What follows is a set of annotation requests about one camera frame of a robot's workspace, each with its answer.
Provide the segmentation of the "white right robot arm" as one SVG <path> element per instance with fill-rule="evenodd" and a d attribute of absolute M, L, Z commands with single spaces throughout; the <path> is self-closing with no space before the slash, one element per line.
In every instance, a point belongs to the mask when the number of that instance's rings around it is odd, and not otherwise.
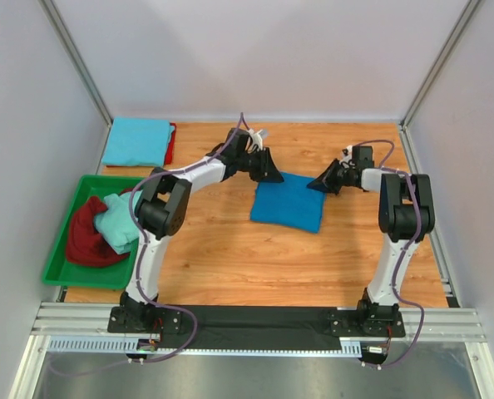
<path fill-rule="evenodd" d="M 363 291 L 355 309 L 329 313 L 334 335 L 339 337 L 403 337 L 399 305 L 422 306 L 400 295 L 405 273 L 419 244 L 435 227 L 431 181 L 425 174 L 409 174 L 375 165 L 373 143 L 390 145 L 390 140 L 367 140 L 342 150 L 307 188 L 337 195 L 343 187 L 355 187 L 379 194 L 378 226 L 383 247 L 373 279 Z"/>

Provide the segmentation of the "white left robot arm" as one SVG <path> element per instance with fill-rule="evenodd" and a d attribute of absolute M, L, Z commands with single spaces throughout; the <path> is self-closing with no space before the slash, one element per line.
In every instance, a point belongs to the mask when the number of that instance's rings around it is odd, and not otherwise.
<path fill-rule="evenodd" d="M 266 130 L 233 128 L 224 143 L 199 161 L 177 170 L 156 167 L 136 187 L 139 199 L 129 199 L 139 232 L 136 261 L 119 305 L 111 310 L 108 332 L 157 334 L 165 310 L 180 312 L 157 302 L 158 278 L 169 243 L 185 221 L 190 196 L 238 172 L 254 182 L 282 183 L 284 177 L 264 144 L 267 136 Z"/>

